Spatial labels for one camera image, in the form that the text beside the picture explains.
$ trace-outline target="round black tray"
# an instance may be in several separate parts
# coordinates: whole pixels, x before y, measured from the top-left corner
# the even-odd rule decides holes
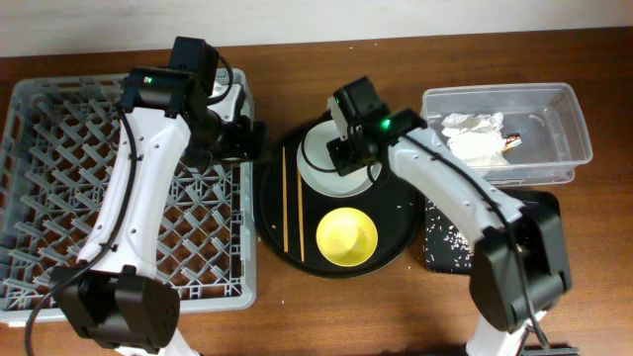
[[[305,261],[301,261],[297,190],[297,149],[306,130],[302,126],[282,138],[272,151],[272,159],[255,166],[255,222],[268,245],[291,265],[327,278],[362,276],[378,270],[400,255],[418,235],[422,222],[422,197],[409,184],[383,167],[376,183],[355,197],[330,198],[302,180],[304,203]],[[282,147],[286,147],[288,192],[288,253],[284,253]],[[378,230],[374,254],[355,267],[340,267],[325,259],[317,247],[317,226],[325,214],[337,208],[356,208],[367,214]]]

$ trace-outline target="crumpled plastic wrapper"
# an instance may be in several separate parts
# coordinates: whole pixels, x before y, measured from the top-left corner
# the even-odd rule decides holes
[[[444,118],[442,133],[449,137],[451,152],[468,166],[500,166],[509,163],[501,152],[505,140],[501,136],[503,114],[451,114]]]

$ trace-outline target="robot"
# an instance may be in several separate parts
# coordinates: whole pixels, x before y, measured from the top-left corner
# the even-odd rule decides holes
[[[219,62],[228,85],[215,81]],[[179,37],[166,68],[132,70],[122,88],[124,130],[101,212],[77,266],[54,268],[56,285],[27,322],[28,355],[37,313],[49,298],[80,337],[104,348],[199,355],[177,329],[177,292],[153,279],[158,229],[181,157],[199,171],[265,158],[267,131],[248,116],[252,106],[250,93],[232,83],[226,60],[203,40]],[[528,330],[549,348],[538,320],[572,288],[559,217],[490,185],[413,111],[391,113],[367,78],[337,90],[327,107],[339,138],[326,146],[339,175],[382,162],[432,200],[473,248],[470,293],[482,317],[455,355],[518,355]]]

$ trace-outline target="wire rack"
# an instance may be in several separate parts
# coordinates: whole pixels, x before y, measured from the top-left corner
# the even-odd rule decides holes
[[[243,73],[235,77],[245,86]],[[116,158],[122,79],[34,79],[14,89],[0,149],[0,321],[25,320],[51,287],[52,267],[73,266],[92,230]],[[182,312],[253,302],[251,176],[248,163],[174,175],[156,279],[178,291]],[[47,307],[41,319],[63,318],[53,300]]]

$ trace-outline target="yellow bowl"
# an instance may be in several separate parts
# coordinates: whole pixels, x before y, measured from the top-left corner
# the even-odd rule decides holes
[[[327,213],[318,223],[316,245],[329,262],[354,267],[374,254],[378,231],[367,214],[353,208],[339,208]]]

